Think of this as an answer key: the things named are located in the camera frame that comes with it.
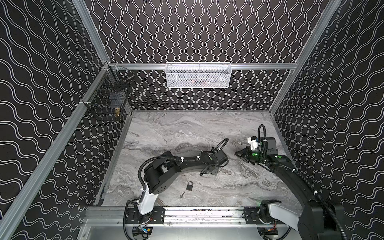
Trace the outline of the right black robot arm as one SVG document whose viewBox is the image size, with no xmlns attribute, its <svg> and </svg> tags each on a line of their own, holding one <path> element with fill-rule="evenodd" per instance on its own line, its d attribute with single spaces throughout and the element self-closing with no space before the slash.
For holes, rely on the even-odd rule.
<svg viewBox="0 0 384 240">
<path fill-rule="evenodd" d="M 280 155 L 272 137 L 252 136 L 249 145 L 235 152 L 235 156 L 253 166 L 258 165 L 279 177 L 291 190 L 301 207 L 284 206 L 281 200 L 263 200 L 258 211 L 246 208 L 246 221 L 263 224 L 282 222 L 299 233 L 303 240 L 345 240 L 344 207 L 324 198 L 319 191 L 299 173 L 291 160 Z"/>
</svg>

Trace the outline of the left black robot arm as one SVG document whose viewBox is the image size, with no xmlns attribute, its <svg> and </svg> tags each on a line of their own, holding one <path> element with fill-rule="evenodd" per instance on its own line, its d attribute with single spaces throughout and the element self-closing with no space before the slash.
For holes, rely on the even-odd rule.
<svg viewBox="0 0 384 240">
<path fill-rule="evenodd" d="M 222 149 L 200 151 L 196 156 L 178 157 L 171 152 L 144 161 L 138 169 L 142 194 L 138 211 L 144 216 L 154 209 L 158 195 L 167 190 L 181 174 L 198 172 L 200 176 L 218 174 L 220 168 L 229 163 Z"/>
</svg>

